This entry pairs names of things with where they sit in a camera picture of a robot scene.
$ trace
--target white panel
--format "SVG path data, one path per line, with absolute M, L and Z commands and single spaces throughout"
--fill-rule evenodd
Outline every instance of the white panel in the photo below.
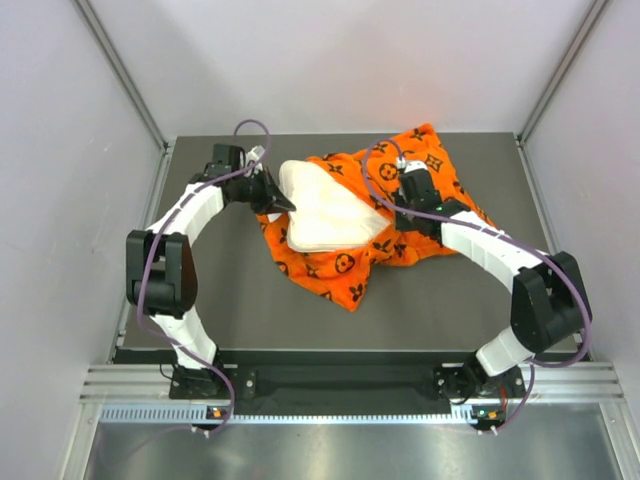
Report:
M 2 478 L 54 478 L 159 152 L 68 0 L 0 16 Z
M 530 141 L 560 246 L 575 254 L 611 359 L 640 421 L 640 2 L 616 0 Z
M 94 0 L 165 135 L 515 131 L 591 0 Z

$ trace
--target gray floor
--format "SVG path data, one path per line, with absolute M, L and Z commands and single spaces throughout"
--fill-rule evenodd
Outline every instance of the gray floor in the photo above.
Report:
M 209 441 L 172 432 L 127 460 L 136 446 L 165 429 L 100 425 L 102 458 L 94 452 L 85 478 L 621 478 L 600 409 L 592 405 L 528 406 L 497 437 L 448 425 L 233 425 Z
M 278 135 L 267 164 L 352 152 L 384 135 Z M 513 135 L 442 134 L 461 183 L 511 236 L 546 243 Z M 260 137 L 242 137 L 252 147 Z M 228 137 L 180 137 L 160 204 L 166 211 Z M 475 350 L 509 323 L 510 297 L 465 258 L 427 259 L 411 268 L 377 266 L 355 313 L 298 287 L 274 265 L 258 222 L 245 205 L 216 217 L 194 246 L 197 307 L 223 348 Z M 124 345 L 166 347 L 129 321 Z M 572 341 L 560 350 L 572 350 Z

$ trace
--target white cushion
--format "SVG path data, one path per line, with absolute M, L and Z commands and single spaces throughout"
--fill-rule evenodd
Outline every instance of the white cushion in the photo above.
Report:
M 284 162 L 280 189 L 296 206 L 296 211 L 289 213 L 287 243 L 298 252 L 363 247 L 389 225 L 382 215 L 310 162 Z

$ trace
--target orange fabric with black pattern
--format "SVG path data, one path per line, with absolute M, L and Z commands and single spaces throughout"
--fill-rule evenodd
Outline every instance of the orange fabric with black pattern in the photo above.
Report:
M 402 148 L 407 160 L 420 160 L 427 164 L 443 200 L 457 199 L 493 225 L 460 185 L 453 164 L 431 125 L 409 130 L 393 137 L 393 140 Z M 353 155 L 331 153 L 322 158 L 310 157 L 307 161 L 322 167 L 338 183 L 391 222 L 368 245 L 334 252 L 296 252 L 287 245 L 287 215 L 280 216 L 273 223 L 269 223 L 265 215 L 258 215 L 265 239 L 280 270 L 298 285 L 349 311 L 355 311 L 362 301 L 373 265 L 408 267 L 433 255 L 455 253 L 418 232 L 399 232 L 394 228 L 393 212 L 376 202 L 364 184 L 362 160 L 365 152 L 361 150 Z M 390 201 L 392 192 L 400 186 L 396 158 L 396 149 L 388 142 L 383 142 L 375 147 L 367 164 L 367 172 L 377 192 Z

